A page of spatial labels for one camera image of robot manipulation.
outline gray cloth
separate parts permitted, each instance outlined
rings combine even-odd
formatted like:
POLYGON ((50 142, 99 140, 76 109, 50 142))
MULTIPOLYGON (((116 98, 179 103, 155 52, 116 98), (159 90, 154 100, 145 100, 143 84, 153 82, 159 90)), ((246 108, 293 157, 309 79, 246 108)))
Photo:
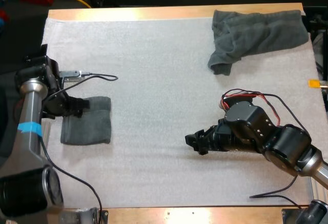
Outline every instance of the gray cloth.
POLYGON ((212 30, 215 51, 208 66, 214 74, 229 75, 242 56, 290 49, 309 40, 299 10, 270 14, 216 10, 212 30))
POLYGON ((70 115, 63 118, 60 142, 86 146, 111 141, 111 100, 108 97, 89 97, 90 108, 83 109, 81 118, 70 115))

